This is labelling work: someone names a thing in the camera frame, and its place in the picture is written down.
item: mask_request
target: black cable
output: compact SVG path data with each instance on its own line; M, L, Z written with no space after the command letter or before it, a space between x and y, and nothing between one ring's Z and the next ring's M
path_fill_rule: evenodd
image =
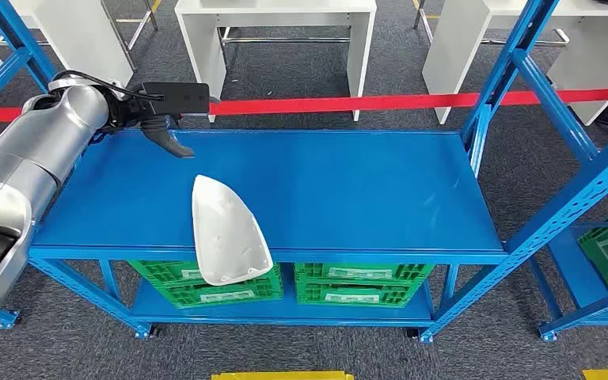
M64 70L64 71L60 71L54 77L52 77L52 80L56 81L57 79L60 79L61 77L65 77L67 75L77 75L77 76L79 76L81 78L84 78L84 79L87 79L89 81L95 82L98 85L102 85L104 87L112 89L113 91L117 91L119 93L126 93L127 95L131 95L133 97L137 97L137 98L140 98L140 99L145 99L147 101L163 101L164 100L164 97L162 95L146 95L146 94L143 94L143 93L135 93L134 91L130 91L128 89L123 89L121 87L113 85L112 83L104 82L104 81L100 80L99 78L95 78L92 75L85 74L85 73L82 73L82 72L76 71L76 70Z

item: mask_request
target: blue metal shelf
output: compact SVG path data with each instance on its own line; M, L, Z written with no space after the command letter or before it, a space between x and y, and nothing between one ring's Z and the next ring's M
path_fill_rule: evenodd
M432 324L434 310L427 282L404 309L299 305L294 284L291 266L284 265L283 299L176 309L149 282L141 279L132 313L137 321L166 323L395 327L427 327Z
M535 260L531 261L531 269L552 316L552 321L540 328L544 340L555 340L557 332L577 326L608 325L607 287L598 270L588 260L577 242L577 239L592 226L595 224L571 226L548 244L553 263L558 268L575 304L575 312L563 315L542 270Z
M36 235L37 257L194 260L192 183L229 185L274 261L497 264L507 254L457 133L179 131L90 146Z
M537 267L532 255L608 194L608 145L598 150L529 56L557 3L526 2L459 133L179 131L177 138L197 151L192 160L169 156L138 132L90 146L34 237L29 262L137 337L150 336L157 321L393 325L420 327L420 341L430 343L521 263ZM0 29L20 30L7 5L0 0ZM20 31L24 43L11 46L31 48L30 33ZM28 68L37 72L40 64L29 61ZM476 177L488 124L519 72L581 169L501 244ZM197 174L241 195L274 261L449 264L439 309L433 313L427 287L403 310L300 306L286 274L283 301L177 310L142 281L130 310L120 301L110 260L193 259L190 198ZM99 260L105 290L63 259ZM460 264L487 265L455 291ZM608 297L592 300L599 283L577 283L572 268L561 267L581 307L563 316L553 296L545 296L554 319L540 328L546 339L574 325L608 323Z

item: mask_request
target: white plastic part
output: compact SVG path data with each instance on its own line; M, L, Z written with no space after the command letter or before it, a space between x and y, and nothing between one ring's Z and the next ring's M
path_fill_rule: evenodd
M253 213L222 182L205 176L195 178L192 225L199 271L210 285L253 279L274 266Z

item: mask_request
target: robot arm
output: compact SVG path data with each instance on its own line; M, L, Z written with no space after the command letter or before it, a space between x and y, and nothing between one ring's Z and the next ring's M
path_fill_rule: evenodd
M59 79L49 88L0 135L0 305L27 263L36 224L88 144L141 123L148 139L191 157L167 121L208 112L204 84L145 83L133 93L89 77Z

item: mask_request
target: blue shelf top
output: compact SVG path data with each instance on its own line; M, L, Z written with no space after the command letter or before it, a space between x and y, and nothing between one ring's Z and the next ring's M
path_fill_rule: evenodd
M283 266L283 299L177 309L141 279L132 313L140 321L263 325L347 325L427 327L431 299L425 286L404 309L365 306L299 305L292 268Z
M230 186L270 249L504 255L457 133L127 131L90 146L34 245L191 248L197 174Z

